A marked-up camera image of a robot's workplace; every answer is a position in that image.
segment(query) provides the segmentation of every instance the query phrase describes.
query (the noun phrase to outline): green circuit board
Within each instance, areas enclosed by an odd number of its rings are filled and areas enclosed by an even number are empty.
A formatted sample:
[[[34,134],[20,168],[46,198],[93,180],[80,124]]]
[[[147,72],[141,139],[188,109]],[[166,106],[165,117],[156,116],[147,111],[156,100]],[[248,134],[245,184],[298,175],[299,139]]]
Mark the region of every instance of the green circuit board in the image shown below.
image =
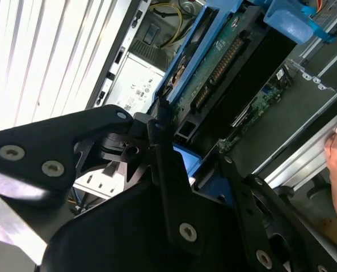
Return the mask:
[[[250,114],[243,122],[242,127],[234,138],[220,139],[218,141],[219,150],[223,153],[228,152],[239,140],[241,136],[263,115],[263,113],[274,103],[281,99],[283,91],[275,87],[263,88],[253,100],[250,107]]]
[[[195,99],[197,100],[197,96],[199,96],[199,101],[196,103],[200,105],[205,96],[210,95],[210,86],[215,84],[213,82],[215,77],[217,79],[221,75],[220,73],[230,64],[230,61],[235,57],[236,52],[239,51],[242,45],[238,37],[241,22],[245,22],[245,15],[235,15],[226,22],[218,38],[174,106],[174,121],[181,110],[187,108],[187,105],[190,105]]]

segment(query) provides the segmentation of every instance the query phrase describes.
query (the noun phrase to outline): blue plastic tab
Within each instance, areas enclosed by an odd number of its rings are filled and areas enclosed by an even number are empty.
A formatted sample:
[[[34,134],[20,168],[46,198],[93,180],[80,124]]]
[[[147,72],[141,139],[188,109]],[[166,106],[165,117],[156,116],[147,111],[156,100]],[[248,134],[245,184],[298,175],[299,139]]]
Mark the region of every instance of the blue plastic tab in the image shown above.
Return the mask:
[[[192,177],[199,166],[201,166],[201,157],[177,144],[174,144],[174,150],[180,152],[184,160],[187,176]]]
[[[321,27],[319,27],[314,21],[310,20],[310,26],[313,29],[315,35],[327,43],[335,41],[336,37],[326,33]]]
[[[303,5],[294,0],[273,0],[264,22],[298,44],[307,42],[314,34],[310,18],[302,13]]]

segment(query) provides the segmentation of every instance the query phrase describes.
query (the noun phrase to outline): screw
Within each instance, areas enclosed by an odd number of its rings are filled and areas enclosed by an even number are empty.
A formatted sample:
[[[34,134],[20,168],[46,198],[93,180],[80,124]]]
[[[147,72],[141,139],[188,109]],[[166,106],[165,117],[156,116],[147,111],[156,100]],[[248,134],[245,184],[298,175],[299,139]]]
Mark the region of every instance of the screw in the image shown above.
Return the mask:
[[[163,126],[161,126],[159,123],[156,123],[155,126],[156,126],[158,129],[163,129]]]
[[[255,178],[255,181],[256,181],[259,185],[263,185],[263,181],[262,181],[260,178],[256,177],[256,178]]]
[[[227,157],[227,156],[225,156],[224,159],[225,159],[225,161],[226,161],[227,163],[232,163],[232,162],[233,162],[233,161],[231,160],[231,158],[229,158],[229,157]]]
[[[236,18],[233,20],[233,22],[231,23],[231,27],[233,27],[233,28],[237,27],[238,22],[239,22],[239,17],[236,17]]]
[[[122,118],[122,119],[126,119],[127,115],[125,115],[123,112],[117,112],[118,117]]]
[[[327,272],[326,268],[323,267],[322,265],[318,265],[317,269],[318,269],[319,272]]]
[[[272,260],[263,250],[257,250],[255,253],[258,261],[267,269],[272,269]]]
[[[22,147],[8,144],[0,148],[0,157],[5,160],[16,161],[25,157],[25,151]]]
[[[189,241],[189,242],[195,242],[197,239],[197,233],[196,230],[194,229],[194,227],[188,223],[182,223],[180,225],[180,234],[181,236]]]
[[[60,177],[64,174],[64,165],[56,160],[48,160],[41,167],[43,173],[49,177]]]

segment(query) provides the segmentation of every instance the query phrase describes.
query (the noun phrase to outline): black component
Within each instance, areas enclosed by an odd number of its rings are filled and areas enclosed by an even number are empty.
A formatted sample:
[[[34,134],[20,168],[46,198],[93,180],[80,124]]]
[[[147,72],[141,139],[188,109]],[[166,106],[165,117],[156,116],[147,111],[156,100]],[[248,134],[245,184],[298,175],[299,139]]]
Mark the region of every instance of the black component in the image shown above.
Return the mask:
[[[151,24],[150,27],[147,29],[146,35],[144,37],[144,43],[151,45],[154,39],[157,37],[160,30],[161,29],[159,26]]]
[[[106,78],[108,78],[111,81],[114,81],[115,75],[112,74],[111,72],[108,72],[107,75],[106,75]]]
[[[160,12],[160,11],[158,11],[158,10],[156,10],[155,8],[153,9],[153,13],[156,13],[157,15],[159,15],[159,16],[161,16],[162,18],[166,18],[166,17],[177,17],[177,16],[179,16],[177,13],[165,13],[165,12]],[[192,15],[190,15],[190,14],[183,14],[183,17],[192,17]]]
[[[142,17],[142,14],[143,14],[142,11],[141,11],[141,10],[138,10],[138,11],[137,11],[137,14],[136,14],[136,18],[137,18],[137,19],[140,19],[140,18]]]
[[[106,92],[101,91],[99,96],[98,96],[98,100],[96,101],[96,104],[99,105],[100,102],[102,102],[102,99],[104,98],[104,96],[106,95]]]
[[[16,161],[0,158],[5,181],[0,179],[0,196],[16,201],[24,192],[27,204],[53,209],[66,200],[75,177],[111,161],[120,162],[118,171],[125,167],[126,190],[61,227],[48,244],[41,272],[285,272],[281,261],[287,256],[274,254],[283,243],[271,242],[272,234],[288,244],[292,271],[315,271],[318,264],[337,271],[337,264],[269,186],[255,176],[242,181],[229,158],[211,160],[218,171],[203,168],[216,172],[216,182],[229,186],[229,196],[218,200],[221,194],[211,198],[193,192],[183,159],[160,121],[167,109],[150,111],[157,119],[135,114],[133,120],[109,105],[0,131],[0,147],[14,144],[26,152]],[[74,164],[77,152],[80,158]],[[52,159],[64,165],[61,177],[42,173],[41,164]],[[41,194],[32,198],[30,188]],[[266,229],[264,213],[272,215]]]
[[[0,194],[39,206],[64,203],[77,177],[109,162],[104,158],[97,161],[96,143],[109,132],[127,133],[132,122],[126,111],[109,105],[0,131],[0,148],[15,144],[26,153],[18,161],[0,157],[0,175],[7,181],[18,180],[19,188],[0,187]],[[42,165],[50,160],[64,166],[63,175],[49,177],[43,173]]]
[[[121,49],[118,52],[116,60],[114,61],[116,64],[119,64],[119,62],[121,61],[123,53],[124,53],[124,50],[125,50],[125,48],[122,46]]]

